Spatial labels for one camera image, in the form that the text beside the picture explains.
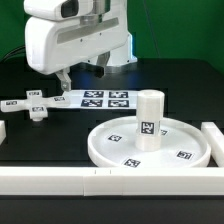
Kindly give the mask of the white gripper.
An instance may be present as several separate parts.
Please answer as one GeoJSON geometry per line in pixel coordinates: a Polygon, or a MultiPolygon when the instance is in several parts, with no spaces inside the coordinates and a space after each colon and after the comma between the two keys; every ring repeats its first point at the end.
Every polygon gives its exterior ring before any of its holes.
{"type": "Polygon", "coordinates": [[[68,67],[98,56],[96,74],[103,76],[113,49],[128,38],[124,5],[113,5],[95,25],[81,25],[79,18],[50,21],[31,17],[25,27],[28,64],[48,75],[56,72],[61,89],[71,90],[68,67]]]}

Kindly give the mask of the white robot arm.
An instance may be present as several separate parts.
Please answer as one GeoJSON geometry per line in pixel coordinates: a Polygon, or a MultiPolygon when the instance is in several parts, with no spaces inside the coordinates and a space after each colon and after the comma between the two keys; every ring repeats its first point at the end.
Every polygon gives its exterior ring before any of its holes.
{"type": "Polygon", "coordinates": [[[56,74],[71,89],[79,63],[114,73],[137,61],[128,32],[127,0],[24,0],[26,57],[35,71],[56,74]]]}

